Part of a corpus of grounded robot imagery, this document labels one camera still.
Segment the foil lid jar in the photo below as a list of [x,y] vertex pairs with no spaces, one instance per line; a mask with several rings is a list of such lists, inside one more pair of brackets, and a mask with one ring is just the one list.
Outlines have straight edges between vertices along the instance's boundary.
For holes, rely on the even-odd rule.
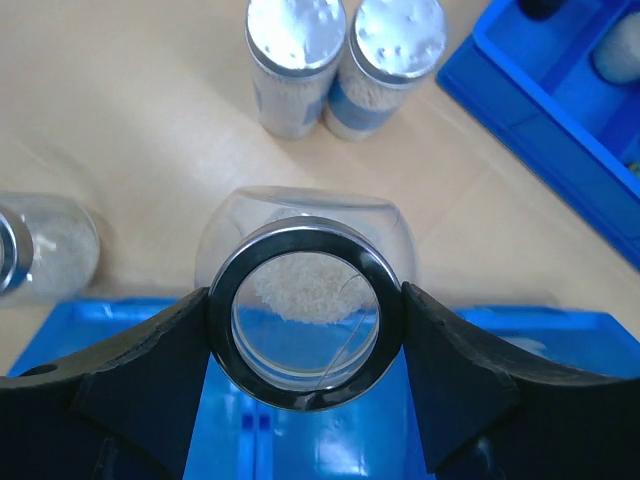
[[337,0],[252,0],[245,37],[258,120],[286,139],[316,125],[337,71],[347,15]]
[[324,119],[336,137],[378,131],[440,61],[447,22],[435,0],[365,0],[352,19]]

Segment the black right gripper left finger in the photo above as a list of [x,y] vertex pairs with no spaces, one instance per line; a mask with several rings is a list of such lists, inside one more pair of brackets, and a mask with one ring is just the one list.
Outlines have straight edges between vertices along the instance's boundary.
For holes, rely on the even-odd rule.
[[1,379],[4,479],[180,479],[210,357],[207,294]]

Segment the round glass jar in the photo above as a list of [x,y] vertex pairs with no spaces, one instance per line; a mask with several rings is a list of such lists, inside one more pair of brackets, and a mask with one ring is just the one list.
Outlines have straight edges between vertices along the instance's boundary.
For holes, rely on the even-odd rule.
[[89,212],[41,193],[1,194],[1,305],[59,302],[83,292],[101,253]]
[[211,350],[245,393],[293,411],[365,394],[403,343],[413,237],[387,200],[309,188],[233,191],[200,241]]

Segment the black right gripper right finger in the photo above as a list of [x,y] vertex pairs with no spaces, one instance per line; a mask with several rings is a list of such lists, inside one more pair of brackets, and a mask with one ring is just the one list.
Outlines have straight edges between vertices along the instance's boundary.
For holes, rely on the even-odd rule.
[[404,353],[438,479],[636,479],[639,382],[529,353],[405,283]]

